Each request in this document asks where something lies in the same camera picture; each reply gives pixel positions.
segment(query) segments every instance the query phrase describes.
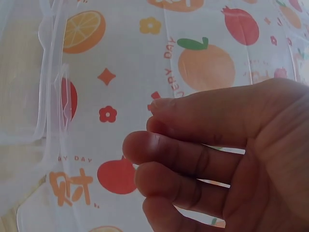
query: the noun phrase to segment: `orange sparkle shape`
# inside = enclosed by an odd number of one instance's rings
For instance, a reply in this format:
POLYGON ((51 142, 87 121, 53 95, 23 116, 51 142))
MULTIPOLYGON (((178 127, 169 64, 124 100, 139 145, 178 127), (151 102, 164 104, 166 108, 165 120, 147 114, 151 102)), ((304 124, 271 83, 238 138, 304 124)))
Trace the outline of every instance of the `orange sparkle shape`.
POLYGON ((90 195, 88 185, 93 182, 91 176, 86 176, 83 168, 80 169, 80 176, 69 177, 64 172, 50 172, 49 182, 52 186, 53 193, 58 197, 58 205, 63 206, 64 202, 72 206, 72 202, 78 201, 84 193, 85 202, 90 205, 90 195), (63 177, 64 180, 58 184, 58 178, 63 177), (71 185, 78 185, 74 193, 71 195, 71 185))
POLYGON ((115 74, 111 73, 107 68, 98 76, 98 79, 103 81, 107 86, 116 77, 115 74))

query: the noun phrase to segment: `red fruit illustration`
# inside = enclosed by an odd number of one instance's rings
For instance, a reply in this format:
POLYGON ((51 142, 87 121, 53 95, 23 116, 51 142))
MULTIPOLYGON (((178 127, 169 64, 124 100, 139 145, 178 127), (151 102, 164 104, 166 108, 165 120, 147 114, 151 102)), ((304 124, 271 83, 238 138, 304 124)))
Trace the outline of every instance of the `red fruit illustration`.
POLYGON ((295 10, 299 11, 299 12, 303 12, 303 10, 301 9, 298 0, 289 0, 291 6, 293 6, 295 8, 295 10))
POLYGON ((252 16, 241 9, 223 8, 225 25, 231 35, 243 45, 252 45, 259 38, 260 30, 252 16))
POLYGON ((276 69, 275 74, 274 74, 274 78, 288 78, 285 68, 276 69))
POLYGON ((129 194, 136 189, 134 184, 135 168, 122 156, 121 160, 111 160, 98 168, 98 181, 109 192, 129 194))
MULTIPOLYGON (((72 82, 70 82, 70 91, 71 91, 71 120, 73 119, 76 108, 77 108, 77 92, 76 88, 72 82)), ((61 102, 64 110, 65 105, 67 104, 67 83, 66 79, 62 78, 61 80, 61 102)))

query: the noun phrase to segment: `fingernail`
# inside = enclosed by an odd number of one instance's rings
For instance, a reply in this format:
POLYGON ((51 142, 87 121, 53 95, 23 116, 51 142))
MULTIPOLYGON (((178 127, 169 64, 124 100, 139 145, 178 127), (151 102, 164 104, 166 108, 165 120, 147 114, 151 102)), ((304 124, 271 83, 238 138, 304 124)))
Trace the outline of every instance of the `fingernail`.
POLYGON ((153 100, 151 103, 152 109, 159 110, 165 107, 168 107, 173 98, 159 98, 153 100))

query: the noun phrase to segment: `fruit print pattern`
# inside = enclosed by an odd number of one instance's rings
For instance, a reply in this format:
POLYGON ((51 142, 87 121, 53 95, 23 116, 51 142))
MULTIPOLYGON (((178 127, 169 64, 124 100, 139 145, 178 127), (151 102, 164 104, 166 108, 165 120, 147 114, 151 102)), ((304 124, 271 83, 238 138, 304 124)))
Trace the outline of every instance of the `fruit print pattern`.
POLYGON ((149 4, 176 12, 192 12, 204 5, 204 0, 147 0, 149 4))
POLYGON ((191 39, 177 41, 185 48, 178 61, 183 80, 196 91, 231 87, 236 75, 232 58, 208 42, 206 37, 203 37, 203 43, 191 39))
POLYGON ((105 19, 100 12, 81 12, 67 21, 63 51, 69 54, 85 52, 102 39, 105 33, 105 19))
POLYGON ((136 189, 134 183, 135 168, 122 156, 121 160, 111 160, 98 168, 98 180, 109 192, 129 194, 136 189))
POLYGON ((282 3, 281 1, 276 0, 276 3, 279 5, 279 8, 282 14, 289 21, 289 23, 293 27, 297 29, 301 29, 301 21, 298 15, 291 8, 289 8, 286 4, 282 3))
MULTIPOLYGON (((73 85, 72 82, 70 82, 70 92, 71 92, 71 121, 73 117, 75 116, 75 112, 77 109, 77 92, 76 88, 73 85)), ((62 103, 62 109, 64 110, 64 107, 66 106, 68 100, 67 100, 67 83, 65 79, 61 80, 61 103, 62 103)))
POLYGON ((256 43, 260 35, 259 26, 248 12, 225 7, 222 13, 225 15, 226 28, 235 40, 247 46, 256 43))

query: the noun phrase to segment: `finger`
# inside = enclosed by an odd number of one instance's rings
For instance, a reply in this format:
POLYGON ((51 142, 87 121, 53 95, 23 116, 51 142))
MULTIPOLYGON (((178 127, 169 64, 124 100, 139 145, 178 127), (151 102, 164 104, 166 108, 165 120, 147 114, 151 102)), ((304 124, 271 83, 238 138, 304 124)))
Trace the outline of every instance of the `finger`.
POLYGON ((130 134, 124 141, 123 153, 135 164, 156 161, 175 172, 228 185, 243 157, 147 131, 130 134))
POLYGON ((156 162, 142 164, 135 183, 145 197, 165 197, 182 209, 223 218, 228 188, 181 176, 156 162))
POLYGON ((155 119, 168 125, 169 137, 245 148, 248 138, 255 138, 278 112, 307 89, 293 81, 270 80, 252 86, 200 92, 179 99, 157 99, 151 104, 151 111, 155 119), (286 93, 291 91, 298 94, 290 97, 286 93))
POLYGON ((146 198, 143 211, 154 232, 224 232, 217 228, 183 216, 167 199, 146 198))

